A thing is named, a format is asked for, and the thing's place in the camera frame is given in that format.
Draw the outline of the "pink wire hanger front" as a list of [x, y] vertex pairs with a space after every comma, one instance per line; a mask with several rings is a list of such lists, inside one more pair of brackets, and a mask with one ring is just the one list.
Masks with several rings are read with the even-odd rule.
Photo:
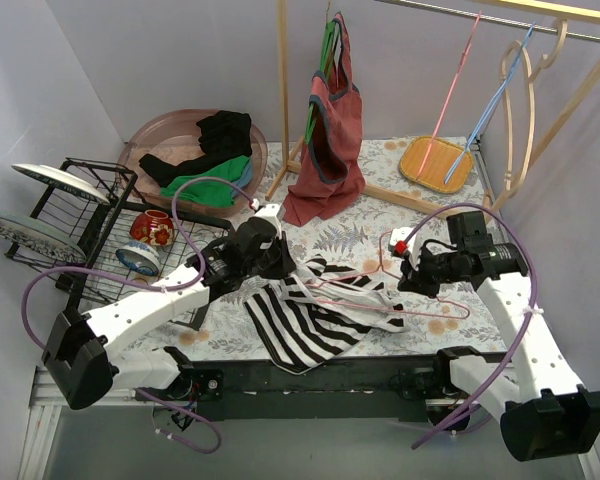
[[[386, 235], [391, 235], [391, 231], [383, 232], [378, 240], [378, 265], [374, 270], [369, 270], [365, 272], [361, 272], [360, 274], [355, 274], [352, 276], [341, 276], [332, 279], [321, 279], [320, 281], [315, 282], [307, 282], [306, 285], [308, 288], [319, 290], [324, 290], [325, 288], [353, 288], [353, 284], [345, 283], [345, 280], [355, 280], [356, 278], [362, 277], [371, 277], [373, 274], [381, 272], [385, 275], [398, 279], [398, 276], [387, 270], [384, 266], [384, 256], [383, 256], [383, 238]], [[376, 291], [376, 290], [368, 290], [357, 288], [356, 293], [350, 294], [351, 299], [345, 296], [344, 293], [338, 293], [334, 298], [328, 297], [325, 293], [317, 293], [317, 302], [323, 303], [326, 305], [337, 305], [349, 308], [356, 308], [361, 310], [369, 310], [369, 311], [378, 311], [383, 312], [390, 315], [407, 315], [413, 317], [429, 317], [429, 318], [442, 318], [448, 320], [465, 320], [471, 315], [470, 309], [460, 303], [448, 301], [446, 299], [441, 299], [436, 297], [435, 300], [439, 304], [445, 304], [446, 307], [449, 305], [454, 306], [464, 312], [461, 316], [451, 315], [449, 311], [443, 310], [442, 312], [422, 312], [422, 311], [412, 311], [412, 310], [404, 310], [397, 309], [398, 301], [396, 299], [391, 299], [387, 293], [384, 291]]]

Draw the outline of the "black white striped tank top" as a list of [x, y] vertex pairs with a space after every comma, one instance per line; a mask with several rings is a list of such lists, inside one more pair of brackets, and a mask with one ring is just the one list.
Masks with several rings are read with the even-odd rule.
[[304, 374], [348, 352], [372, 330], [406, 330], [405, 315], [390, 315], [317, 302], [317, 293], [334, 298], [357, 288], [385, 291], [371, 277], [345, 280], [353, 288], [308, 288], [307, 282], [360, 274], [349, 266], [330, 264], [317, 255], [288, 277], [272, 280], [244, 302], [255, 329], [274, 365], [293, 375]]

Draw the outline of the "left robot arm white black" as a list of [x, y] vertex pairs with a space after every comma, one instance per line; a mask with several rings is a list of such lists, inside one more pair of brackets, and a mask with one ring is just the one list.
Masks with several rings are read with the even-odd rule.
[[253, 277], [282, 279], [296, 265], [276, 204], [262, 206], [238, 229], [208, 244], [151, 290], [137, 291], [84, 314], [67, 308], [56, 318], [42, 361], [68, 406], [87, 408], [112, 390], [147, 387], [185, 398], [193, 365], [175, 347], [128, 353], [126, 347], [190, 310], [237, 291]]

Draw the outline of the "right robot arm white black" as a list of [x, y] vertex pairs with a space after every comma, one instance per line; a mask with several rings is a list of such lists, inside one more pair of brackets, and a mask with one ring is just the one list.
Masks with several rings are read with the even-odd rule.
[[433, 431], [452, 429], [479, 405], [498, 422], [518, 461], [589, 452], [600, 433], [600, 391], [585, 387], [557, 346], [537, 304], [537, 279], [525, 250], [493, 240], [486, 208], [463, 208], [446, 219], [449, 241], [442, 253], [431, 252], [416, 228], [395, 228], [389, 240], [391, 254], [402, 261], [399, 291], [434, 298], [445, 284], [470, 284], [507, 347], [496, 366], [472, 347], [436, 354], [434, 389], [444, 397], [468, 397]]

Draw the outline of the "wooden hanger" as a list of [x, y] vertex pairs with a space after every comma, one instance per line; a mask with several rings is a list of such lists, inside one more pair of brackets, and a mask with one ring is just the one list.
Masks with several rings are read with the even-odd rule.
[[[505, 199], [514, 196], [522, 187], [531, 163], [536, 130], [535, 80], [541, 72], [553, 65], [562, 52], [567, 33], [568, 21], [555, 19], [553, 27], [557, 30], [557, 39], [549, 53], [542, 54], [533, 63], [528, 45], [523, 49], [518, 68], [501, 98], [506, 133], [506, 168], [503, 191]], [[505, 49], [500, 64], [500, 80], [509, 69], [515, 56], [514, 48], [521, 40], [512, 41]]]

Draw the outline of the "green plastic hanger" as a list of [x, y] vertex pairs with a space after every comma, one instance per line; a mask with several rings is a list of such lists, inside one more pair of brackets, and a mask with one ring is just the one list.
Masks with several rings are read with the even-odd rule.
[[[339, 36], [340, 34], [338, 31], [338, 27], [336, 26], [335, 20], [329, 19], [325, 24], [319, 67], [319, 70], [325, 75], [326, 79], [329, 79], [329, 76], [334, 66], [334, 57], [337, 49], [337, 41], [339, 39]], [[314, 114], [314, 104], [310, 102], [304, 136], [306, 144], [309, 143], [312, 137], [315, 125], [316, 119]]]

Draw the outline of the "blue garment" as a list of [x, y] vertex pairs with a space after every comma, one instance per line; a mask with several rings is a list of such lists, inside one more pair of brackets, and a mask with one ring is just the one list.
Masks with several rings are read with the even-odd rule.
[[253, 162], [249, 160], [242, 170], [240, 177], [234, 182], [234, 185], [241, 190], [244, 190], [253, 178]]

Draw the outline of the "floral tablecloth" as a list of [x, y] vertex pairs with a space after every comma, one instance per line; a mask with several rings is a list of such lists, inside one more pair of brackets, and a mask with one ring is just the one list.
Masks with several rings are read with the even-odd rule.
[[[481, 203], [490, 193], [491, 184], [479, 154], [474, 156], [474, 167], [464, 187], [453, 195], [437, 194], [404, 179], [398, 161], [410, 142], [410, 138], [364, 141], [359, 164], [366, 182], [438, 205]], [[296, 261], [320, 255], [330, 264], [370, 271], [375, 280], [393, 290], [400, 264], [387, 251], [388, 233], [394, 227], [412, 227], [422, 217], [414, 210], [362, 195], [344, 212], [328, 220], [315, 218], [300, 228], [291, 225], [283, 228]], [[193, 316], [185, 313], [130, 347], [150, 350], [175, 345], [196, 361], [265, 360], [267, 351], [243, 305], [262, 284], [259, 279], [249, 280], [239, 291], [214, 302], [197, 330], [187, 327]], [[409, 312], [405, 331], [373, 330], [350, 350], [350, 355], [433, 354], [450, 346], [472, 346], [481, 352], [505, 349], [494, 321], [468, 284], [444, 286], [436, 300], [406, 294], [400, 298]]]

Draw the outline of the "red floral bowl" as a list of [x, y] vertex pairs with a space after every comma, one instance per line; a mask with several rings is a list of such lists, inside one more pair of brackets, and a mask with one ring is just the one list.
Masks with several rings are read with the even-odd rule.
[[159, 210], [146, 210], [133, 221], [129, 234], [132, 239], [151, 246], [166, 247], [174, 242], [171, 217]]

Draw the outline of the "orange woven bamboo tray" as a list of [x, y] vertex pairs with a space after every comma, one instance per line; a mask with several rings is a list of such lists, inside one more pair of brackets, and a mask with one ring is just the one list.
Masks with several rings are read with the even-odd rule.
[[447, 140], [416, 137], [399, 161], [400, 173], [410, 181], [442, 194], [453, 194], [465, 185], [474, 158]]

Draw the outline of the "blue white ceramic bowl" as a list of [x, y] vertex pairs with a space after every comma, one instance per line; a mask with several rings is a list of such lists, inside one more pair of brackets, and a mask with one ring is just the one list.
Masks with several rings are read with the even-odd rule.
[[139, 274], [155, 277], [160, 272], [158, 251], [143, 242], [131, 240], [115, 252], [118, 261]]

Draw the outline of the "blue patterned plate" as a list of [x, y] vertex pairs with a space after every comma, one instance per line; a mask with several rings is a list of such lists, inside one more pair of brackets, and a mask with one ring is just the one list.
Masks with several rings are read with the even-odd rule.
[[82, 264], [84, 251], [61, 230], [29, 216], [0, 211], [0, 237], [44, 257]]

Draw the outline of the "white plate dark rim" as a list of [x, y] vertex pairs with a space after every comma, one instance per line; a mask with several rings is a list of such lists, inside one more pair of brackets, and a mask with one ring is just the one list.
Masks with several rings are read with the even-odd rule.
[[13, 164], [12, 168], [29, 178], [42, 182], [55, 189], [62, 190], [75, 197], [108, 204], [107, 197], [85, 180], [66, 171], [46, 165]]

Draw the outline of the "metal hanging rod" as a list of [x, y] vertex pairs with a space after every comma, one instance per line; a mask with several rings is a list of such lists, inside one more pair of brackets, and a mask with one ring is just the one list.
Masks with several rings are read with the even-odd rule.
[[[405, 7], [405, 8], [426, 11], [426, 12], [431, 12], [431, 13], [437, 13], [437, 14], [442, 14], [442, 15], [447, 15], [447, 16], [452, 16], [452, 17], [457, 17], [457, 18], [463, 18], [463, 19], [475, 20], [477, 17], [480, 17], [481, 21], [486, 22], [487, 24], [506, 26], [506, 27], [516, 28], [516, 29], [520, 29], [520, 30], [528, 30], [532, 26], [531, 23], [527, 23], [527, 22], [510, 20], [510, 19], [495, 17], [495, 16], [491, 16], [491, 15], [478, 14], [478, 13], [474, 13], [474, 12], [468, 12], [468, 11], [449, 8], [449, 7], [432, 5], [432, 4], [427, 4], [427, 3], [418, 2], [418, 1], [408, 1], [408, 0], [376, 0], [376, 1], [379, 3], [383, 3], [383, 4], [401, 6], [401, 7]], [[568, 31], [566, 33], [565, 37], [569, 38], [569, 39], [576, 39], [576, 40], [580, 40], [580, 41], [600, 44], [600, 36], [596, 36], [596, 35], [589, 35], [589, 34]]]

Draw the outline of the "wooden clothes rack frame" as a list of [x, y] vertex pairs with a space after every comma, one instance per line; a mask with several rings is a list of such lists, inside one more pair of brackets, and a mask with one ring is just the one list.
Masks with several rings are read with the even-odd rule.
[[[478, 19], [481, 15], [474, 12], [459, 10], [451, 7], [443, 7], [438, 5], [432, 5], [421, 1], [377, 1], [390, 5], [397, 5], [406, 8], [412, 8], [423, 11], [430, 11], [434, 13], [440, 13], [444, 15], [466, 18], [466, 19]], [[591, 92], [594, 86], [600, 80], [600, 58], [598, 62], [592, 67], [590, 72], [587, 74], [583, 82], [573, 93], [569, 101], [565, 104], [560, 114], [556, 117], [553, 125], [547, 130], [542, 139], [533, 145], [534, 133], [535, 133], [535, 92], [534, 82], [537, 76], [543, 70], [548, 70], [551, 65], [558, 58], [563, 50], [565, 39], [567, 37], [576, 38], [580, 40], [590, 41], [594, 43], [600, 43], [600, 37], [591, 35], [576, 34], [568, 31], [568, 21], [576, 21], [592, 25], [600, 25], [600, 10], [594, 10], [591, 8], [568, 6], [564, 4], [552, 3], [548, 1], [480, 1], [480, 3], [494, 5], [501, 8], [536, 13], [546, 15], [554, 18], [554, 27], [535, 27], [536, 32], [541, 32], [549, 35], [555, 35], [557, 38], [556, 44], [550, 54], [542, 56], [537, 66], [532, 71], [526, 73], [526, 85], [528, 95], [528, 114], [529, 114], [529, 130], [527, 147], [525, 151], [524, 160], [520, 170], [514, 175], [513, 174], [513, 125], [510, 110], [510, 101], [507, 98], [505, 92], [504, 95], [504, 110], [507, 114], [505, 119], [505, 125], [507, 128], [508, 142], [509, 142], [509, 153], [507, 157], [507, 167], [504, 175], [504, 190], [497, 197], [495, 203], [492, 205], [496, 210], [501, 207], [510, 199], [513, 198], [522, 187], [528, 171], [544, 153], [548, 145], [555, 138], [557, 133], [563, 128], [565, 123], [573, 115], [577, 107], [582, 103], [586, 96]], [[486, 23], [492, 23], [496, 25], [510, 26], [513, 28], [530, 28], [530, 24], [523, 24], [520, 21], [504, 19], [500, 17], [493, 17], [489, 15], [482, 15], [481, 18]], [[280, 106], [281, 106], [281, 117], [282, 117], [282, 166], [278, 173], [274, 177], [269, 189], [265, 194], [266, 200], [271, 200], [273, 195], [278, 190], [282, 179], [289, 172], [299, 173], [301, 170], [300, 163], [295, 161], [296, 155], [300, 152], [304, 140], [299, 139], [293, 149], [289, 150], [289, 107], [288, 107], [288, 41], [287, 41], [287, 5], [286, 1], [276, 1], [276, 25], [277, 25], [277, 50], [278, 50], [278, 80], [279, 80], [279, 93], [280, 93]], [[363, 193], [376, 199], [387, 201], [402, 207], [409, 208], [421, 213], [431, 214], [436, 208], [441, 206], [436, 205], [432, 202], [425, 201], [417, 198], [412, 194], [394, 192], [376, 185], [367, 184], [363, 190]]]

